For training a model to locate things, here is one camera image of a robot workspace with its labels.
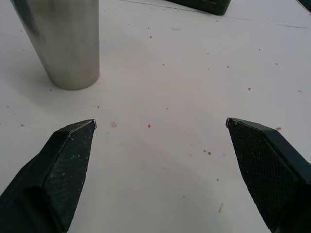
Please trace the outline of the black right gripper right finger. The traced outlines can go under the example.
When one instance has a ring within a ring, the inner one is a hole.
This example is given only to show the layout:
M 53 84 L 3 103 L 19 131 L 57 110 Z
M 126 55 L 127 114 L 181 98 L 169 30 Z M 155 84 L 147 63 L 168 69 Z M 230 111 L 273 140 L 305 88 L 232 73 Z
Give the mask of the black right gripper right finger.
M 311 231 L 311 165 L 275 129 L 227 118 L 247 189 L 273 233 Z

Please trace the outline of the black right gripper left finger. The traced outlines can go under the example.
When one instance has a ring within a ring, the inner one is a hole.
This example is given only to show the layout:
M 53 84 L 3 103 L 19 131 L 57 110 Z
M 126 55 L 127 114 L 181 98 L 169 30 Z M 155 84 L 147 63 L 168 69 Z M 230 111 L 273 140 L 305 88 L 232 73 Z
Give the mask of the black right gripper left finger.
M 94 119 L 55 131 L 0 196 L 2 233 L 66 233 L 86 180 Z

